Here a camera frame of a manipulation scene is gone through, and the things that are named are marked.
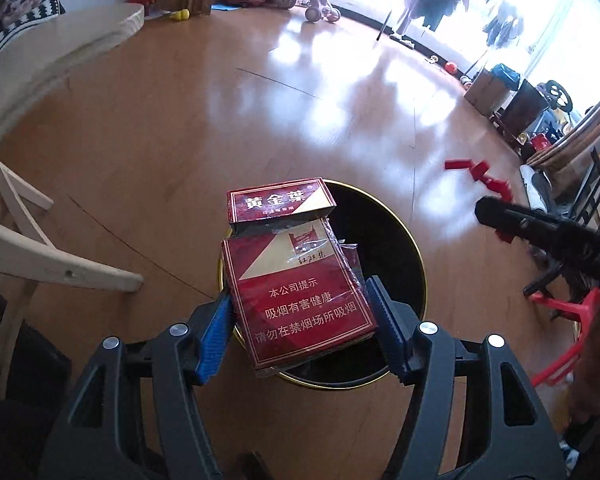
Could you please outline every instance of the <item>cardboard box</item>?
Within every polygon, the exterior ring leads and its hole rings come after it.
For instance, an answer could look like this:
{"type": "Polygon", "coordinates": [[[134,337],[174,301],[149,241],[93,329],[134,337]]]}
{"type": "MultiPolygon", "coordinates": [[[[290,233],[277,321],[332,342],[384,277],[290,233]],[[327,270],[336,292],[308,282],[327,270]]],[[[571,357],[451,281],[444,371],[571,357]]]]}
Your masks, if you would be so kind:
{"type": "Polygon", "coordinates": [[[486,69],[478,74],[464,98],[485,117],[490,117],[509,97],[509,88],[486,69]]]}
{"type": "Polygon", "coordinates": [[[302,362],[371,334],[376,322],[329,223],[222,243],[254,368],[302,362]]]}
{"type": "Polygon", "coordinates": [[[229,224],[235,231],[243,222],[270,222],[289,217],[299,221],[323,218],[336,203],[321,178],[293,180],[227,193],[229,224]]]}

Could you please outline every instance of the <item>black trash bin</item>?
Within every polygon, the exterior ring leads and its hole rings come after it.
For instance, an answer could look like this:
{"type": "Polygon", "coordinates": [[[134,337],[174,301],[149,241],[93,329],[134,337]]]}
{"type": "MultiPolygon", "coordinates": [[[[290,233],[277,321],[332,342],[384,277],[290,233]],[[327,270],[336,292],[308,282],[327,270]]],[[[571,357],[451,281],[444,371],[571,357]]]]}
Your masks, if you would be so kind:
{"type": "MultiPolygon", "coordinates": [[[[378,275],[391,298],[411,305],[420,319],[427,282],[420,251],[407,227],[378,199],[355,187],[326,180],[337,204],[329,214],[338,239],[358,244],[365,279],[378,275]]],[[[219,266],[222,285],[222,265],[219,266]]],[[[238,339],[242,335],[236,331],[238,339]]],[[[376,336],[281,372],[295,384],[347,390],[372,383],[389,371],[376,336]]]]}

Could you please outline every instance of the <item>screw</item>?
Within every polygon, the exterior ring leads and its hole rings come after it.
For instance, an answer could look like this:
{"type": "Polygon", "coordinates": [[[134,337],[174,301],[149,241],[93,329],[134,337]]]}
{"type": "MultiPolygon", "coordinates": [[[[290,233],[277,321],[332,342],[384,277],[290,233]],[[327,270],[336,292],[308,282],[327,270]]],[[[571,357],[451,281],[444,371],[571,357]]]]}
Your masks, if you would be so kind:
{"type": "Polygon", "coordinates": [[[116,346],[120,344],[120,339],[116,336],[112,335],[107,337],[103,342],[102,346],[107,350],[113,350],[116,346]]]}
{"type": "Polygon", "coordinates": [[[423,334],[433,335],[438,331],[438,326],[430,321],[420,323],[420,331],[423,334]]]}
{"type": "Polygon", "coordinates": [[[175,325],[171,325],[169,329],[169,333],[173,336],[179,337],[181,335],[185,335],[189,331],[189,327],[184,323],[176,323],[175,325]]]}
{"type": "Polygon", "coordinates": [[[491,334],[487,341],[491,346],[495,346],[496,348],[502,348],[504,346],[504,338],[498,334],[491,334]]]}

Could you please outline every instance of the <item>sunlight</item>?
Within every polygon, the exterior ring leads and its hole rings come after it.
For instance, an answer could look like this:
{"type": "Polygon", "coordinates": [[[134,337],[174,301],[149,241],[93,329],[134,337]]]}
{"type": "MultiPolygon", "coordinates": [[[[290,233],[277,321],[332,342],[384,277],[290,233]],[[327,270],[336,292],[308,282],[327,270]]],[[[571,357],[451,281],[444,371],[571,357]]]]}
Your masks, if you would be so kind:
{"type": "Polygon", "coordinates": [[[379,52],[326,32],[314,37],[311,54],[312,61],[327,74],[349,81],[371,74],[379,59],[379,52]]]}
{"type": "Polygon", "coordinates": [[[438,90],[427,102],[424,110],[421,111],[418,122],[423,128],[433,126],[436,123],[444,121],[455,107],[456,99],[451,97],[446,91],[438,90]]]}
{"type": "Polygon", "coordinates": [[[302,31],[302,23],[302,20],[289,20],[289,22],[286,24],[286,30],[300,34],[302,31]]]}
{"type": "Polygon", "coordinates": [[[424,188],[417,199],[420,211],[428,218],[442,221],[455,222],[466,211],[473,214],[475,202],[481,196],[474,182],[467,182],[466,174],[444,171],[442,168],[440,176],[431,180],[424,188]]]}
{"type": "Polygon", "coordinates": [[[332,104],[315,100],[302,116],[300,134],[311,144],[325,146],[335,142],[346,129],[349,115],[332,104]]]}
{"type": "Polygon", "coordinates": [[[300,59],[302,47],[288,34],[280,36],[279,45],[269,52],[269,57],[279,63],[293,65],[300,59]]]}
{"type": "Polygon", "coordinates": [[[382,182],[392,190],[394,195],[409,194],[413,190],[413,168],[404,161],[394,158],[384,165],[382,182]]]}

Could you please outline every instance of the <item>white chair leg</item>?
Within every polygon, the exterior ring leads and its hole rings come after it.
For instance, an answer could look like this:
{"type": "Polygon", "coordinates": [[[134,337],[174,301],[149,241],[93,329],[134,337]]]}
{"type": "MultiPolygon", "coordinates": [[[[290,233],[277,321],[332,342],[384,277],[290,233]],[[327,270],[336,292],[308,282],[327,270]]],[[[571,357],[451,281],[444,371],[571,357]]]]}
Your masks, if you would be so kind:
{"type": "Polygon", "coordinates": [[[45,209],[47,211],[54,204],[54,201],[51,200],[47,195],[38,191],[35,187],[29,184],[26,180],[23,180],[17,174],[13,173],[13,171],[11,171],[1,162],[0,168],[2,168],[7,173],[7,175],[10,178],[11,184],[13,185],[13,189],[21,197],[25,198],[32,204],[40,206],[42,209],[45,209]]]}
{"type": "Polygon", "coordinates": [[[42,244],[46,244],[49,247],[53,247],[54,245],[51,243],[51,240],[46,237],[43,233],[40,226],[31,216],[29,210],[25,207],[16,192],[13,182],[10,179],[7,171],[5,171],[4,167],[0,165],[0,194],[4,199],[4,203],[7,205],[11,216],[16,222],[18,229],[25,236],[40,242],[42,244]]]}
{"type": "Polygon", "coordinates": [[[0,225],[0,273],[44,283],[134,292],[140,274],[49,247],[0,225]]]}

